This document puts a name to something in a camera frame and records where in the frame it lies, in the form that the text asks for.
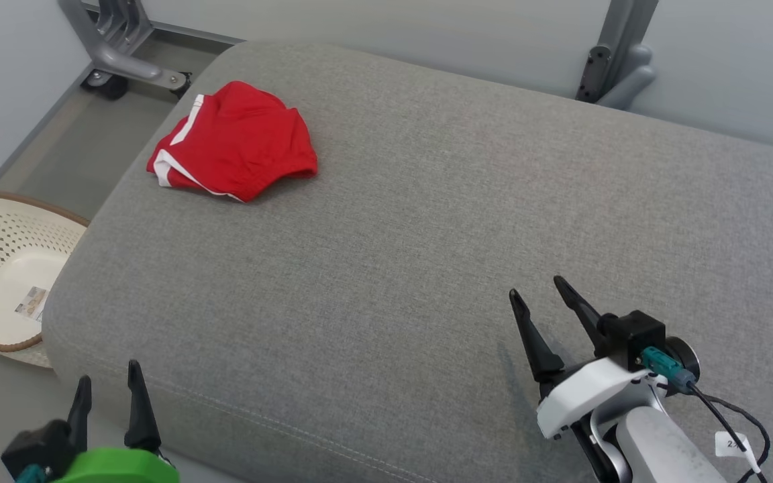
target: metal bracket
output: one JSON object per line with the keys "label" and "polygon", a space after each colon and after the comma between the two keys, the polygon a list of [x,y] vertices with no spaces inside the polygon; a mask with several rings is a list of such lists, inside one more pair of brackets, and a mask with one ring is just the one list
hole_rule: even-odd
{"label": "metal bracket", "polygon": [[611,0],[598,45],[586,57],[578,101],[627,109],[657,77],[652,50],[642,45],[658,0]]}
{"label": "metal bracket", "polygon": [[58,6],[95,65],[96,70],[87,79],[89,85],[104,85],[118,74],[161,86],[176,95],[189,88],[185,74],[132,57],[154,30],[140,0],[99,0],[96,24],[80,0],[58,0]]}

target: beige plastic basket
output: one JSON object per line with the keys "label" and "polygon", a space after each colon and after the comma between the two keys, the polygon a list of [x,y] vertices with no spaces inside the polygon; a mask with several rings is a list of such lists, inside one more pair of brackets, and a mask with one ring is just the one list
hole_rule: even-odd
{"label": "beige plastic basket", "polygon": [[0,193],[0,354],[50,367],[43,305],[88,224],[55,206]]}

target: folded red garment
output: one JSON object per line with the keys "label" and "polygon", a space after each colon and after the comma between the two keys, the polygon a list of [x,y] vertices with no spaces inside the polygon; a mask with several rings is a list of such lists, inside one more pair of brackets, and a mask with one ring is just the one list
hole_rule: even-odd
{"label": "folded red garment", "polygon": [[157,143],[148,171],[160,186],[252,201],[279,178],[310,178],[318,157],[296,109],[235,80],[197,95],[190,115]]}

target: gray ottoman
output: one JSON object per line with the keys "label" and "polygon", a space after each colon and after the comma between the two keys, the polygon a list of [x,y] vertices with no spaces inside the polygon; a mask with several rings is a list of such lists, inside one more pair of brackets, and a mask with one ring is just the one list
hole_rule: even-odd
{"label": "gray ottoman", "polygon": [[[300,110],[318,177],[248,205],[161,189],[154,143],[234,79]],[[773,436],[773,148],[333,46],[248,42],[199,77],[64,267],[44,337],[122,422],[137,358],[166,445],[245,480],[589,481],[572,438],[537,430],[507,297],[586,360],[558,273],[665,321],[703,390]],[[713,453],[698,400],[668,409]]]}

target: paper sticker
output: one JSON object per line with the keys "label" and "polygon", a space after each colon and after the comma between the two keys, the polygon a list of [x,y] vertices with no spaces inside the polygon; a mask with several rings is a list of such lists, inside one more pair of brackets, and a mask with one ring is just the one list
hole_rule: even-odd
{"label": "paper sticker", "polygon": [[754,450],[751,449],[751,444],[748,441],[748,437],[736,432],[736,436],[739,437],[741,443],[745,446],[746,451],[742,451],[738,444],[735,443],[733,437],[726,431],[718,431],[715,433],[715,456],[734,456],[735,458],[745,458],[751,464],[751,468],[754,469],[754,473],[760,473],[760,465],[757,465],[757,458],[754,456]]}
{"label": "paper sticker", "polygon": [[23,315],[33,321],[41,321],[44,314],[44,305],[46,305],[46,294],[49,290],[45,288],[32,287],[22,299],[22,303],[16,306],[17,314]]}

